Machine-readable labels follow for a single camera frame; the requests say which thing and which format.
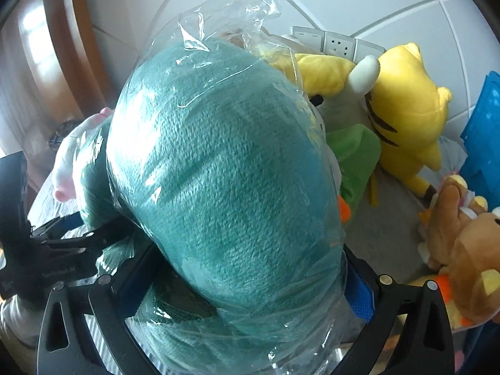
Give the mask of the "brown bear on yellow duck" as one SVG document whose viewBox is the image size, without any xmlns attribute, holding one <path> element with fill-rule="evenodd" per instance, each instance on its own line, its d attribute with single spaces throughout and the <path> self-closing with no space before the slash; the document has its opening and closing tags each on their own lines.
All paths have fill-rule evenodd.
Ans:
<svg viewBox="0 0 500 375">
<path fill-rule="evenodd" d="M 454 333 L 499 321 L 499 209 L 468 188 L 457 174 L 443 179 L 428 209 L 419 214 L 424 239 L 419 254 L 442 294 Z"/>
</svg>

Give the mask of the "teal plush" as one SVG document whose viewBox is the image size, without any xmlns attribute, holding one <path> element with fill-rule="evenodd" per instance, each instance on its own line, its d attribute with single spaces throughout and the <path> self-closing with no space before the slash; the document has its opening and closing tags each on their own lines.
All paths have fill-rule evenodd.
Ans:
<svg viewBox="0 0 500 375">
<path fill-rule="evenodd" d="M 337 363 L 344 232 L 332 152 L 275 0 L 208 0 L 151 41 L 81 139 L 85 223 L 124 214 L 167 261 L 127 326 L 164 373 L 324 374 Z"/>
</svg>

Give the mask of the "white wall socket panel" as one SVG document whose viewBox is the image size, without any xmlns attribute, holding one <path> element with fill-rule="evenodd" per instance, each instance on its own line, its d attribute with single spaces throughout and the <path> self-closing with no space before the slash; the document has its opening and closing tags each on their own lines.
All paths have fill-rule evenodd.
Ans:
<svg viewBox="0 0 500 375">
<path fill-rule="evenodd" d="M 324 54 L 359 62 L 366 56 L 380 57 L 386 49 L 372 42 L 332 31 L 293 26 L 292 36 L 303 45 Z"/>
</svg>

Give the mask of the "small white bird plush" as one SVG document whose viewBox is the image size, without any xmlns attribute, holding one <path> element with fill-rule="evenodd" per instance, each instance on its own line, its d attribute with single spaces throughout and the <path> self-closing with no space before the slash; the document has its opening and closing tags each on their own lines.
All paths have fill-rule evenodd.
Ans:
<svg viewBox="0 0 500 375">
<path fill-rule="evenodd" d="M 352 217 L 351 208 L 341 195 L 337 196 L 337 203 L 339 208 L 340 220 L 342 223 L 347 223 Z"/>
</svg>

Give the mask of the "yellow pikachu plush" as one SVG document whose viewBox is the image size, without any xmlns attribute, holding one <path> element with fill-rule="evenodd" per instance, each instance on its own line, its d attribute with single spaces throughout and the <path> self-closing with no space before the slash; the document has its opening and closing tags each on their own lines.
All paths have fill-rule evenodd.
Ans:
<svg viewBox="0 0 500 375">
<path fill-rule="evenodd" d="M 423 167 L 442 167 L 438 139 L 452 92 L 431 80 L 413 42 L 389 49 L 378 61 L 380 74 L 365 103 L 381 142 L 379 164 L 416 197 L 428 201 L 436 189 L 419 172 Z"/>
</svg>

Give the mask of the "blue plastic storage crate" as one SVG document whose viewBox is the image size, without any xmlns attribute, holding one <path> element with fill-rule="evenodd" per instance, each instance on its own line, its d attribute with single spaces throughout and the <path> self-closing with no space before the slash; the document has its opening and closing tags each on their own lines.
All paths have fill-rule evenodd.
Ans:
<svg viewBox="0 0 500 375">
<path fill-rule="evenodd" d="M 499 73 L 491 71 L 461 135 L 467 159 L 460 170 L 469 188 L 485 197 L 491 209 L 499 206 L 499 111 Z"/>
</svg>

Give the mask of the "dark box by window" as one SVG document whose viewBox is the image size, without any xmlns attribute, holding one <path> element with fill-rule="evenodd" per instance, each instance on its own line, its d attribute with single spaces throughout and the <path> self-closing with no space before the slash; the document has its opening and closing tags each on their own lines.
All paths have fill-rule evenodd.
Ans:
<svg viewBox="0 0 500 375">
<path fill-rule="evenodd" d="M 48 139 L 47 144 L 48 146 L 56 152 L 63 139 L 69 135 L 69 133 L 74 130 L 76 127 L 78 127 L 81 123 L 83 122 L 82 119 L 70 119 L 67 121 L 64 121 L 62 124 L 60 124 L 55 132 L 51 135 L 51 137 Z"/>
</svg>

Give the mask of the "yellow banana dog plush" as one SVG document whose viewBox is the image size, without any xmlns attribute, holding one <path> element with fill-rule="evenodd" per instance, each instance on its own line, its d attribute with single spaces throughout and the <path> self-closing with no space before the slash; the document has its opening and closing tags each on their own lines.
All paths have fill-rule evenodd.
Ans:
<svg viewBox="0 0 500 375">
<path fill-rule="evenodd" d="M 354 63 L 345 57 L 294 52 L 277 43 L 257 44 L 249 49 L 256 58 L 308 97 L 362 98 L 375 86 L 381 73 L 379 59 L 369 55 Z"/>
</svg>

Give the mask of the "pink and white round plush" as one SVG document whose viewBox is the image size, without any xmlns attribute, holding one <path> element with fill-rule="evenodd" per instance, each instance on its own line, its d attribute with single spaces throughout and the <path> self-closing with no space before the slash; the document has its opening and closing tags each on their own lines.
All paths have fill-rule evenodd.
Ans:
<svg viewBox="0 0 500 375">
<path fill-rule="evenodd" d="M 113 110 L 109 107 L 86 118 L 82 123 L 69 132 L 57 150 L 54 167 L 51 172 L 52 195 L 58 202 L 67 202 L 76 197 L 73 180 L 73 163 L 79 142 L 85 133 L 94 130 L 103 121 L 111 116 Z"/>
</svg>

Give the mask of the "green frog plush pouch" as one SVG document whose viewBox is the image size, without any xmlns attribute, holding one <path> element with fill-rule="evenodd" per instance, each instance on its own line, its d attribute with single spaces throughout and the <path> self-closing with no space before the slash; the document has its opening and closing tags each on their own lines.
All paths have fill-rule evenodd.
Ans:
<svg viewBox="0 0 500 375">
<path fill-rule="evenodd" d="M 347 202 L 353 217 L 378 164 L 381 143 L 377 135 L 363 124 L 331 131 L 326 134 L 326 142 L 340 168 L 338 195 Z"/>
</svg>

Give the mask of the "light blue bed sheet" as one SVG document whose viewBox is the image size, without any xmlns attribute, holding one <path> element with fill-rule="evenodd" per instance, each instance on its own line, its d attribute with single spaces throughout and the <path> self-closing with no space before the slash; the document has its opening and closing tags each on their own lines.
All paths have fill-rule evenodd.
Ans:
<svg viewBox="0 0 500 375">
<path fill-rule="evenodd" d="M 422 265 L 416 246 L 418 202 L 388 175 L 378 173 L 376 179 L 383 189 L 381 204 L 361 202 L 347 229 L 347 246 L 376 274 L 407 284 Z"/>
</svg>

